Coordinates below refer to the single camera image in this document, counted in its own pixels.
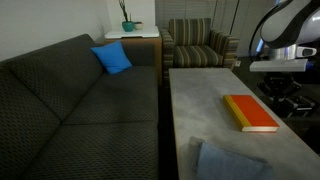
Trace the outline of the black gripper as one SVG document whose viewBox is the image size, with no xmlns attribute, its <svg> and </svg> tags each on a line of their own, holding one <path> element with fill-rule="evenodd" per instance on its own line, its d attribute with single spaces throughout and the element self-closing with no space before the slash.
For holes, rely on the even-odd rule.
<svg viewBox="0 0 320 180">
<path fill-rule="evenodd" d="M 262 82 L 257 84 L 259 89 L 273 102 L 281 102 L 290 97 L 302 87 L 290 73 L 267 72 Z"/>
</svg>

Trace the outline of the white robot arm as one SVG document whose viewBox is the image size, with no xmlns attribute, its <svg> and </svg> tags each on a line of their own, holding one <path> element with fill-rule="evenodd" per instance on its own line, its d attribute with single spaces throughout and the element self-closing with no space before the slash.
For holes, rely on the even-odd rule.
<svg viewBox="0 0 320 180">
<path fill-rule="evenodd" d="M 300 85 L 291 72 L 305 72 L 308 59 L 318 50 L 311 43 L 320 39 L 320 0 L 281 0 L 261 19 L 263 53 L 249 66 L 251 72 L 265 72 L 258 85 L 271 100 L 281 102 L 297 92 Z"/>
</svg>

